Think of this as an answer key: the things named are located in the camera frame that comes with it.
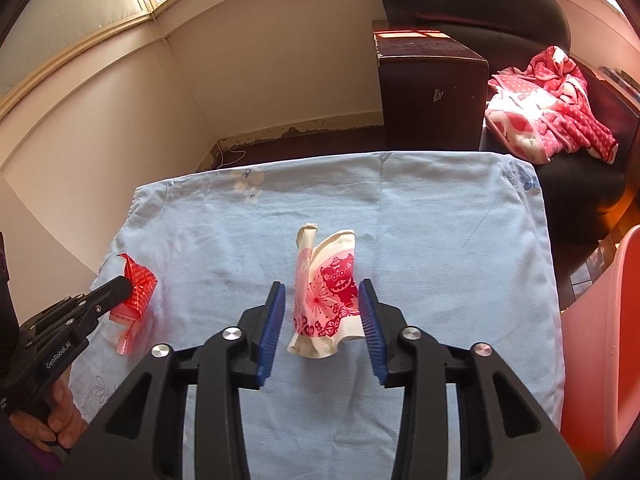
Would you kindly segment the person's left hand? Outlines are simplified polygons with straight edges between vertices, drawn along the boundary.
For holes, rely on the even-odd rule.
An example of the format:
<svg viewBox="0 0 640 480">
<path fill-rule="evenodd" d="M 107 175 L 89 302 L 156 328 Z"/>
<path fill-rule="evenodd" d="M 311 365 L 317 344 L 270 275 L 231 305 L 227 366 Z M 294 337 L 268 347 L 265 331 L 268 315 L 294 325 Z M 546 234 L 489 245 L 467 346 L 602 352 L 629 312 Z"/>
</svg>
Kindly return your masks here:
<svg viewBox="0 0 640 480">
<path fill-rule="evenodd" d="M 69 382 L 70 368 L 51 386 L 53 408 L 46 422 L 21 411 L 9 418 L 18 434 L 43 452 L 51 452 L 48 442 L 56 442 L 66 450 L 72 448 L 88 427 L 74 403 Z"/>
</svg>

